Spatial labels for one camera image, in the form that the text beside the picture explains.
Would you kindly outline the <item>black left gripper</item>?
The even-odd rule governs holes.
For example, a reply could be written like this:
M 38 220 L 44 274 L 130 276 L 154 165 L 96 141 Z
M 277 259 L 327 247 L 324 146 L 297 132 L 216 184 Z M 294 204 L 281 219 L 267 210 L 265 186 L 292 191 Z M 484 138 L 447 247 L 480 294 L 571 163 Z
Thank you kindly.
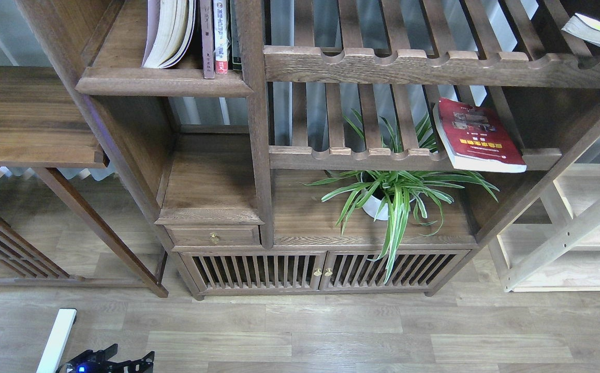
M 118 344 L 104 350 L 85 350 L 56 369 L 56 372 L 153 372 L 155 351 L 143 358 L 121 363 L 108 362 L 118 352 Z

